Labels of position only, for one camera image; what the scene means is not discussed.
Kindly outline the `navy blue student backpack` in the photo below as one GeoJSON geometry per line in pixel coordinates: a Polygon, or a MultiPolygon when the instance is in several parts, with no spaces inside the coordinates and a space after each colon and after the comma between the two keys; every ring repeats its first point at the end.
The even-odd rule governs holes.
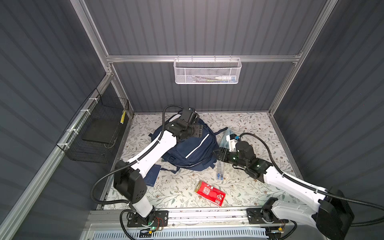
{"type": "Polygon", "coordinates": [[[199,124],[203,125],[202,137],[188,138],[162,156],[165,162],[177,167],[177,170],[172,171],[173,173],[180,169],[201,172],[209,167],[215,167],[217,159],[214,151],[219,148],[217,135],[228,128],[225,127],[218,132],[213,132],[203,120],[199,120],[199,124]]]}

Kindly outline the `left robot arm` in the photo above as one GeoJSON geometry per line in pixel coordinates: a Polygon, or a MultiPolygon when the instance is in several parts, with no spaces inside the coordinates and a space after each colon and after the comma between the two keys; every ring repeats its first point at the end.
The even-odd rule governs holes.
{"type": "Polygon", "coordinates": [[[123,162],[121,167],[111,171],[99,179],[91,188],[90,198],[99,205],[113,205],[124,203],[136,212],[142,220],[151,223],[155,207],[150,204],[145,196],[147,185],[144,181],[152,166],[170,149],[175,147],[188,138],[200,138],[202,136],[203,125],[199,124],[199,115],[193,108],[182,108],[181,116],[173,121],[166,123],[165,113],[171,105],[164,108],[162,113],[162,130],[158,136],[139,154],[127,162],[123,162]],[[114,176],[116,188],[125,196],[122,200],[101,201],[94,195],[97,185],[108,178],[114,176]]]}

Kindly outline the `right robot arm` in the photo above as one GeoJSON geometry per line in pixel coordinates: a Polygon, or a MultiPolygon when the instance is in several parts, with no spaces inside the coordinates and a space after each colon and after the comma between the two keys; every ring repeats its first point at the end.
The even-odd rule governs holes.
{"type": "Polygon", "coordinates": [[[351,203],[378,210],[383,210],[383,206],[346,198],[338,189],[325,189],[293,177],[279,169],[274,159],[266,161],[256,157],[253,147],[242,141],[242,137],[243,134],[230,135],[229,147],[214,151],[217,159],[239,167],[251,178],[283,190],[303,202],[300,205],[269,198],[260,213],[266,223],[289,220],[306,224],[330,240],[343,240],[351,227],[383,223],[383,218],[355,223],[351,203]]]}

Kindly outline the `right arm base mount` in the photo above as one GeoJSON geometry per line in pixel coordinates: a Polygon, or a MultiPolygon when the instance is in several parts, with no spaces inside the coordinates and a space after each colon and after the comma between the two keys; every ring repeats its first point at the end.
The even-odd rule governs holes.
{"type": "Polygon", "coordinates": [[[287,224],[289,220],[278,219],[271,210],[262,208],[246,209],[249,224],[287,224]]]}

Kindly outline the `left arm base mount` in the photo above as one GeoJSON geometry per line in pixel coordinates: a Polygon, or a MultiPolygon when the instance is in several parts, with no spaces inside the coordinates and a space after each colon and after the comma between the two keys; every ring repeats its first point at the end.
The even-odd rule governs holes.
{"type": "Polygon", "coordinates": [[[166,227],[168,225],[169,211],[154,210],[147,217],[129,213],[127,227],[166,227]]]}

